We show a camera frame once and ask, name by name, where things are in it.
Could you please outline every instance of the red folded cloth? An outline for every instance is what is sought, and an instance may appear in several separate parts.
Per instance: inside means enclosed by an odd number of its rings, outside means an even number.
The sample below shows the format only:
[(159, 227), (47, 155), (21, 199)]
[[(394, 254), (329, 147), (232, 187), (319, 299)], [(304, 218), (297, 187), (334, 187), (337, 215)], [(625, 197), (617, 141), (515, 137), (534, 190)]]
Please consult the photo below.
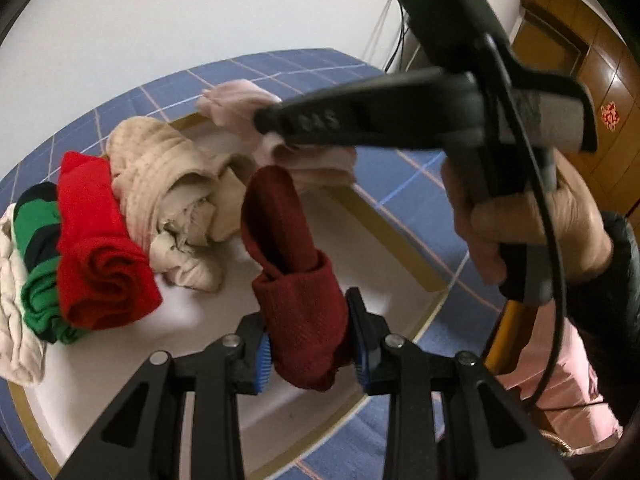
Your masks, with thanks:
[(329, 258), (316, 249), (286, 170), (260, 168), (242, 204), (242, 241), (262, 266), (252, 283), (276, 371), (299, 388), (328, 390), (349, 363), (349, 312)]
[(75, 327), (101, 330), (132, 323), (154, 311), (162, 296), (148, 256), (127, 234), (111, 192), (109, 163), (65, 153), (58, 207), (62, 316)]

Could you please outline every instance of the gold trim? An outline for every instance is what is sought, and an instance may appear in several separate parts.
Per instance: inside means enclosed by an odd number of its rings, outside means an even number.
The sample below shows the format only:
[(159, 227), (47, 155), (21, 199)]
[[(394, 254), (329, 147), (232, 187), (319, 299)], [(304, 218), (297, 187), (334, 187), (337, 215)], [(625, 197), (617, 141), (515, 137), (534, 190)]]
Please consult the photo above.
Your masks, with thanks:
[(33, 416), (31, 406), (27, 400), (27, 393), (24, 391), (24, 388), (18, 386), (18, 384), (8, 384), (11, 398), (14, 401), (15, 412), (18, 414), (18, 418), (20, 418), (24, 433), (27, 434), (27, 438), (31, 442), (33, 450), (38, 455), (44, 469), (47, 470), (47, 473), (49, 473), (52, 478), (55, 478), (60, 472), (60, 464), (58, 464), (56, 457), (53, 456), (53, 453), (49, 449), (49, 443), (47, 439), (44, 438)]
[[(183, 131), (206, 121), (198, 114), (191, 114), (171, 122), (178, 131)], [(438, 315), (449, 291), (447, 284), (434, 272), (433, 268), (425, 261), (422, 255), (404, 238), (391, 224), (386, 222), (359, 194), (349, 187), (335, 187), (326, 190), (338, 204), (353, 215), (362, 226), (369, 231), (385, 247), (389, 253), (416, 279), (420, 286), (427, 292), (440, 292), (433, 304), (416, 324), (415, 329), (408, 334), (413, 341), (421, 338), (433, 319)], [(49, 449), (49, 444), (42, 436), (38, 423), (33, 417), (31, 407), (27, 401), (24, 390), (16, 384), (10, 385), (12, 397), (20, 421), (36, 451), (42, 465), (47, 472), (55, 478), (60, 471), (60, 466)], [(369, 397), (364, 394), (354, 394), (345, 401), (327, 420), (319, 424), (312, 431), (289, 449), (267, 462), (265, 465), (250, 473), (248, 480), (262, 480), (285, 468), (294, 462), (302, 454), (312, 449), (315, 444), (341, 427), (343, 421), (357, 412)]]

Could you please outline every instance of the white cloth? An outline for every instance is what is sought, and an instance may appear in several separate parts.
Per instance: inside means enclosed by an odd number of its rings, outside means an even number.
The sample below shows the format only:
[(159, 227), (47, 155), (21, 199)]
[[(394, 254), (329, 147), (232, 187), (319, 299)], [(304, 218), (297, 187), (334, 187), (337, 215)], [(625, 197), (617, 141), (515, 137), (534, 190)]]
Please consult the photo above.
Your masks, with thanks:
[(15, 247), (14, 207), (0, 218), (0, 376), (20, 386), (37, 386), (44, 374), (45, 343), (22, 320), (20, 292), (27, 269)]
[(262, 135), (254, 127), (254, 114), (280, 99), (246, 79), (229, 81), (203, 90), (198, 111), (220, 130), (235, 134), (258, 166), (275, 164), (291, 174), (296, 188), (350, 186), (356, 181), (356, 150), (342, 146), (295, 146), (279, 134)]
[(250, 160), (200, 148), (149, 117), (122, 121), (106, 151), (127, 231), (152, 269), (177, 285), (216, 291), (224, 273), (209, 243), (240, 227), (245, 188), (234, 171), (252, 170)]

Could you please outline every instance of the light pink fabric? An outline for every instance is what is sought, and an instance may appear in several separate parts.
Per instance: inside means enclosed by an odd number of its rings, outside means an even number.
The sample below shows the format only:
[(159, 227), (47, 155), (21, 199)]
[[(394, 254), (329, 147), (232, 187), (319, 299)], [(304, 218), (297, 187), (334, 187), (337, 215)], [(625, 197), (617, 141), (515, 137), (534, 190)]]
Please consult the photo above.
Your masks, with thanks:
[(340, 146), (286, 146), (282, 137), (262, 135), (254, 127), (256, 110), (279, 103), (280, 99), (246, 79), (229, 81), (203, 90), (196, 102), (198, 111), (220, 129), (239, 137), (259, 166), (276, 164), (289, 171), (297, 187), (348, 186), (356, 150)]
[[(520, 354), (516, 369), (498, 377), (506, 389), (519, 386), (521, 398), (529, 397), (535, 389), (545, 368), (554, 331), (552, 303), (541, 307), (533, 327), (531, 339)], [(576, 328), (564, 322), (564, 339), (556, 370), (538, 406), (560, 408), (600, 400), (598, 379), (591, 368), (582, 339)], [(607, 404), (588, 408), (546, 412), (554, 431), (573, 448), (592, 446), (612, 434), (622, 431), (616, 417)]]

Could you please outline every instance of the power cord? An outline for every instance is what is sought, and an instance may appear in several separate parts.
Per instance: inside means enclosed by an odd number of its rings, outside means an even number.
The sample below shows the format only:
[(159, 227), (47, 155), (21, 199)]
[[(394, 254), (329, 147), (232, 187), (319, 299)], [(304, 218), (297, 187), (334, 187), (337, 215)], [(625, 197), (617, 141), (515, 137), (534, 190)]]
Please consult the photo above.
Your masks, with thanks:
[(394, 50), (393, 54), (391, 55), (391, 58), (389, 59), (389, 61), (387, 61), (385, 65), (385, 73), (389, 72), (389, 69), (391, 68), (394, 61), (396, 60), (396, 56), (398, 55), (398, 50), (401, 51), (400, 63), (402, 63), (402, 56), (404, 55), (404, 35), (406, 33), (404, 28), (404, 8), (402, 7), (402, 4), (400, 2), (398, 2), (398, 6), (400, 7), (400, 36), (398, 37), (398, 44), (396, 44), (396, 49)]
[(532, 396), (524, 400), (525, 409), (531, 410), (549, 386), (551, 376), (558, 363), (562, 337), (564, 335), (564, 318), (566, 317), (566, 283), (564, 280), (564, 267), (562, 266), (562, 253), (549, 212), (550, 209), (546, 200), (542, 177), (540, 176), (540, 168), (538, 167), (529, 138), (516, 110), (516, 104), (511, 94), (511, 84), (510, 81), (508, 81), (508, 72), (502, 62), (502, 58), (498, 53), (494, 40), (489, 36), (487, 36), (485, 40), (486, 42), (481, 48), (485, 53), (489, 54), (489, 59), (487, 60), (489, 65), (486, 66), (487, 70), (484, 71), (484, 74), (491, 80), (492, 89), (497, 93), (498, 101), (500, 101), (504, 109), (507, 123), (516, 140), (518, 158), (526, 168), (533, 195), (540, 211), (540, 218), (542, 219), (542, 225), (545, 230), (546, 246), (551, 264), (552, 290), (556, 304), (554, 334), (549, 358), (535, 391)]
[(539, 408), (541, 412), (565, 412), (566, 410), (581, 410), (583, 408), (590, 408), (591, 406), (599, 406), (600, 404), (606, 404), (606, 400), (596, 400), (595, 402), (587, 402), (585, 404), (574, 404), (573, 406), (561, 406), (559, 408)]
[(378, 41), (380, 40), (380, 35), (382, 34), (382, 29), (384, 28), (386, 17), (389, 14), (389, 9), (391, 8), (391, 4), (393, 0), (386, 0), (385, 6), (378, 17), (376, 22), (376, 26), (373, 28), (373, 32), (371, 33), (371, 37), (369, 41), (367, 41), (367, 46), (362, 53), (362, 60), (368, 63), (371, 63), (371, 59), (375, 53), (376, 47), (378, 46)]
[(409, 72), (411, 65), (414, 64), (415, 57), (418, 55), (418, 52), (420, 52), (420, 48), (421, 48), (421, 45), (420, 43), (418, 43), (418, 45), (415, 47), (413, 55), (411, 56), (411, 59), (409, 60), (409, 63), (407, 63), (406, 66), (404, 67), (405, 72)]

